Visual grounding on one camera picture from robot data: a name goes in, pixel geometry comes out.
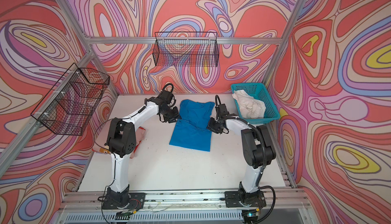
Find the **blue t shirt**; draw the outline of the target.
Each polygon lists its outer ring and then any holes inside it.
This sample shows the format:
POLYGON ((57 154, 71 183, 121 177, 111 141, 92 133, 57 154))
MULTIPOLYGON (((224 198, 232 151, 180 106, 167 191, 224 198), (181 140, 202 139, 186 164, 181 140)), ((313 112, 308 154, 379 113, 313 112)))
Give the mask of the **blue t shirt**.
POLYGON ((181 119, 176 122, 169 144, 209 152, 212 132, 207 126, 214 106, 214 102, 183 100, 179 111, 181 119))

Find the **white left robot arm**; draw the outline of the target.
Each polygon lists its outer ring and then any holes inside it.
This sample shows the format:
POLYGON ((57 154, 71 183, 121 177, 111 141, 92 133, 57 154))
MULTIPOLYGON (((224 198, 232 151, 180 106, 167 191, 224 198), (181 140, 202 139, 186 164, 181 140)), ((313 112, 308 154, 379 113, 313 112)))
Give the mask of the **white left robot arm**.
POLYGON ((174 85, 165 85, 157 97, 147 98, 144 105, 124 118, 110 120, 105 145, 112 156, 111 183, 105 188, 104 195, 99 197, 102 210, 131 210, 142 208, 141 201, 129 196, 129 161, 137 144, 136 130, 151 117, 158 115, 163 123, 175 123, 181 118, 173 94, 174 85))

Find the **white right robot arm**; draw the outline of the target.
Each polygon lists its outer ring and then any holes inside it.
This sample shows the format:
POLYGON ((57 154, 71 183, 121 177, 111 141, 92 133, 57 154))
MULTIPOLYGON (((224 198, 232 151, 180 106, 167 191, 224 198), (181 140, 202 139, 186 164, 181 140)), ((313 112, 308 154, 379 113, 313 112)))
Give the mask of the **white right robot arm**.
POLYGON ((245 175, 237 191, 225 192, 225 203, 228 208, 245 207, 242 211, 245 224, 257 224, 269 217, 276 204, 276 191, 270 185, 259 186, 265 168, 276 158, 272 140, 265 125, 254 126, 236 114, 230 114, 225 104, 215 96, 216 118, 211 117, 207 129, 216 134, 234 132, 241 136, 242 151, 247 163, 245 175), (269 211, 263 215, 261 209, 266 207, 263 190, 270 189, 273 201, 269 211))

